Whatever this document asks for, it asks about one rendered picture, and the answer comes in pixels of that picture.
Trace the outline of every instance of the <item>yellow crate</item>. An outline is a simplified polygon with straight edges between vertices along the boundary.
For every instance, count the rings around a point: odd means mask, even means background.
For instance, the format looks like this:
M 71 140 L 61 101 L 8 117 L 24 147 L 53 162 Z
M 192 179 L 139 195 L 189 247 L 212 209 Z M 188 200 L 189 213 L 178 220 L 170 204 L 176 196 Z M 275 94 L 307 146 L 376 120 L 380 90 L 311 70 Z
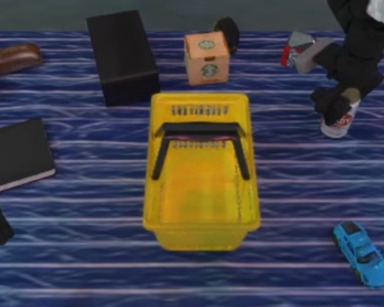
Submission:
M 230 251 L 260 226 L 246 95 L 152 97 L 143 225 L 172 251 Z

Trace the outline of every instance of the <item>green logo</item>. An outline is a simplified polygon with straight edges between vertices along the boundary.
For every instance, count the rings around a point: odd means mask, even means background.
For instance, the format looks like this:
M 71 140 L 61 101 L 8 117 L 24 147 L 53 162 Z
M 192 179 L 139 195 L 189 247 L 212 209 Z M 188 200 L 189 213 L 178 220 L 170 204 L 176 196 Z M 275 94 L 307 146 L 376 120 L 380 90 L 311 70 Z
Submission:
M 200 71 L 204 77 L 212 77 L 218 72 L 218 67 L 213 64 L 208 64 L 202 67 Z
M 202 40 L 198 43 L 198 47 L 201 49 L 209 50 L 215 47 L 215 43 L 212 40 Z

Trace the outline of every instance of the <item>wavy water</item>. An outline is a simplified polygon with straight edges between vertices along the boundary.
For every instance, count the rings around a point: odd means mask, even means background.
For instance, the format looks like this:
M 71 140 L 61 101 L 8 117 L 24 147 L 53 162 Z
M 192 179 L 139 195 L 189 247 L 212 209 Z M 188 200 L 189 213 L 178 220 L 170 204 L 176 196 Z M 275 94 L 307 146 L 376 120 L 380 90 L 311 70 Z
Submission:
M 280 67 L 287 35 L 243 34 L 230 82 L 194 88 L 182 33 L 149 35 L 163 91 L 250 97 L 263 224 L 210 254 L 163 251 L 142 228 L 148 102 L 104 107 L 88 35 L 0 33 L 0 47 L 36 42 L 45 57 L 0 77 L 0 127 L 41 116 L 58 171 L 0 194 L 16 232 L 0 247 L 0 307 L 383 307 L 384 289 L 356 282 L 330 230 L 359 221 L 384 253 L 384 83 L 346 138 L 327 139 L 308 96 L 330 81 Z

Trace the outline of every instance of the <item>black handle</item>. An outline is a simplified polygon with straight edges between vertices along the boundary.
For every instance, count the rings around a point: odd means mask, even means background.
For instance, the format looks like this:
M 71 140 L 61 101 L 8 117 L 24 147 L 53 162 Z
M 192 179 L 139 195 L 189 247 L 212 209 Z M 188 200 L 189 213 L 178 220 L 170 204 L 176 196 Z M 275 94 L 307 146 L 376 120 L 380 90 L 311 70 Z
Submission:
M 161 175 L 166 154 L 168 153 L 170 141 L 232 141 L 237 163 L 244 180 L 250 179 L 248 165 L 244 157 L 241 136 L 245 133 L 238 123 L 207 123 L 207 122 L 188 122 L 188 123 L 164 123 L 155 133 L 155 136 L 163 134 L 161 146 L 155 161 L 152 179 L 157 180 Z

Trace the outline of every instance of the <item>blue toy car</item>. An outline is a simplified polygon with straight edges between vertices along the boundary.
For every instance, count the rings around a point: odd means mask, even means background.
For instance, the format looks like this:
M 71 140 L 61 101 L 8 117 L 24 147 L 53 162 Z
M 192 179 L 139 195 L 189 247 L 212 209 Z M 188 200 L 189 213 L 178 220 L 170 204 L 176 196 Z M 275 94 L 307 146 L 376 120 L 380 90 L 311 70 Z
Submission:
M 360 224 L 352 221 L 340 223 L 334 227 L 332 237 L 363 285 L 384 287 L 384 257 Z

